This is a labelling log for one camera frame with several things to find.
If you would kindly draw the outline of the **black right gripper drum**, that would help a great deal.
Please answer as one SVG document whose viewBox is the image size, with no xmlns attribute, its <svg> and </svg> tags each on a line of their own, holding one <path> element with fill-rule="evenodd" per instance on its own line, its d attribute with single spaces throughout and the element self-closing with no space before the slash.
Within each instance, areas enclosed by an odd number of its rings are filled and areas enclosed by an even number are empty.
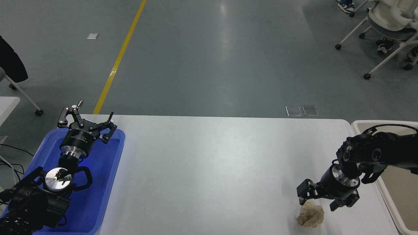
<svg viewBox="0 0 418 235">
<path fill-rule="evenodd" d="M 338 166 L 331 166 L 318 182 L 333 198 L 346 198 L 360 186 L 360 179 L 349 178 Z"/>
</svg>

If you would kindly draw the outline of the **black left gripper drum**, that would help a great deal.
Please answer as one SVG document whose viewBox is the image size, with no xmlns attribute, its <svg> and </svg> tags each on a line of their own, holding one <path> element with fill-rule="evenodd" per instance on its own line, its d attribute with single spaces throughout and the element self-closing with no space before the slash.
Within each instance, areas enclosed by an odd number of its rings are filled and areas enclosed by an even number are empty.
<svg viewBox="0 0 418 235">
<path fill-rule="evenodd" d="M 68 152 L 71 149 L 77 148 L 84 154 L 89 154 L 95 143 L 95 138 L 98 135 L 91 134 L 94 132 L 90 128 L 94 128 L 96 123 L 91 121 L 85 121 L 83 126 L 80 127 L 78 122 L 73 122 L 69 125 L 69 131 L 60 144 L 60 150 L 62 153 Z"/>
</svg>

